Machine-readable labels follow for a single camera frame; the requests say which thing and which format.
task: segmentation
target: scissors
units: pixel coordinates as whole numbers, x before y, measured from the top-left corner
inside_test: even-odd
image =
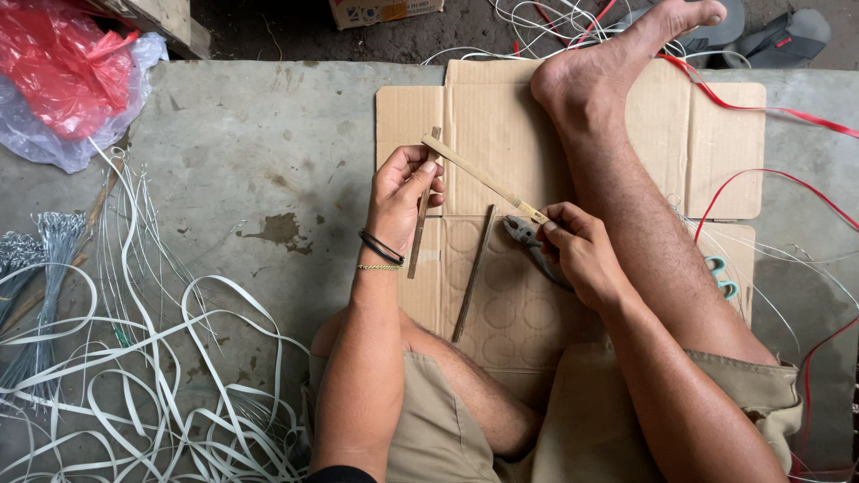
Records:
[[[725,270],[725,259],[716,256],[704,258],[704,262],[707,263],[707,267],[710,266],[711,261],[713,262],[713,268],[710,269],[710,274],[713,275],[713,278],[716,278],[716,275],[722,273],[722,271]],[[718,286],[719,289],[728,287],[727,292],[724,292],[723,290],[725,294],[725,300],[731,300],[732,298],[734,298],[734,296],[740,293],[740,287],[731,280],[717,280],[716,286]]]
[[[529,252],[531,252],[531,256],[534,258],[534,261],[537,262],[537,266],[539,269],[554,283],[564,287],[566,290],[571,292],[575,292],[573,288],[564,280],[561,282],[555,277],[555,274],[551,272],[549,269],[549,264],[545,262],[545,258],[543,258],[543,254],[539,251],[540,247],[543,246],[543,243],[537,241],[536,231],[531,227],[531,224],[526,222],[525,220],[514,217],[513,215],[507,215],[502,220],[504,223],[504,229],[510,233],[510,236],[513,237],[517,242],[525,245]]]

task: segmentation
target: red plastic bag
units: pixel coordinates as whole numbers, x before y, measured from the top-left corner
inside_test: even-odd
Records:
[[[0,73],[37,118],[61,138],[80,141],[125,110],[131,55],[103,33],[86,7],[67,0],[0,0]]]

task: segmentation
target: hand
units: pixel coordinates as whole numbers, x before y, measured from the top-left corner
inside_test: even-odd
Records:
[[[445,186],[438,177],[444,167],[427,161],[430,148],[400,146],[373,175],[373,192],[367,215],[367,231],[398,254],[405,256],[415,239],[417,202],[423,190],[430,186],[444,193]],[[429,196],[429,207],[444,203],[441,194]]]
[[[599,312],[634,290],[599,218],[567,202],[540,212],[557,220],[537,230],[537,240],[543,242],[540,250],[549,255],[551,263],[561,264],[582,303]]]

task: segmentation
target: khaki shorts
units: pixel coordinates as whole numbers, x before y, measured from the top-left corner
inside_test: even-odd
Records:
[[[791,460],[785,438],[799,430],[802,414],[797,368],[686,353],[748,415],[787,473]],[[610,344],[566,349],[537,445],[515,464],[493,458],[477,421],[433,358],[414,352],[404,352],[403,358],[403,409],[387,481],[664,481]],[[310,356],[310,381],[303,392],[311,438],[315,395],[326,364],[327,358]]]

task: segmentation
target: flattened cardboard box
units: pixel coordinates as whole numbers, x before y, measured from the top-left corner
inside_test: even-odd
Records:
[[[381,165],[401,144],[419,144],[432,126],[442,141],[533,206],[574,199],[564,151],[554,126],[533,99],[529,81],[539,61],[451,61],[444,86],[385,87],[376,95],[376,153]],[[756,83],[710,85],[725,101],[763,106]],[[678,209],[701,217],[713,193],[731,175],[763,167],[762,113],[718,107],[667,61],[653,61],[630,91],[630,141],[656,185],[680,199]],[[468,173],[443,161],[447,202],[430,210],[417,276],[400,280],[400,304],[445,339],[453,332],[487,205],[498,205],[489,250],[473,294],[460,349],[527,403],[540,407],[551,374],[570,342],[604,336],[594,313],[539,271],[500,223],[517,210]],[[760,211],[761,176],[747,174],[722,192],[709,217],[751,218]],[[705,233],[710,233],[707,223]],[[754,239],[754,230],[718,224]],[[749,323],[753,249],[713,231],[699,246],[729,269],[720,278],[740,285],[732,301]],[[741,272],[745,278],[738,276]]]
[[[444,0],[328,0],[337,28],[372,25],[441,11]]]

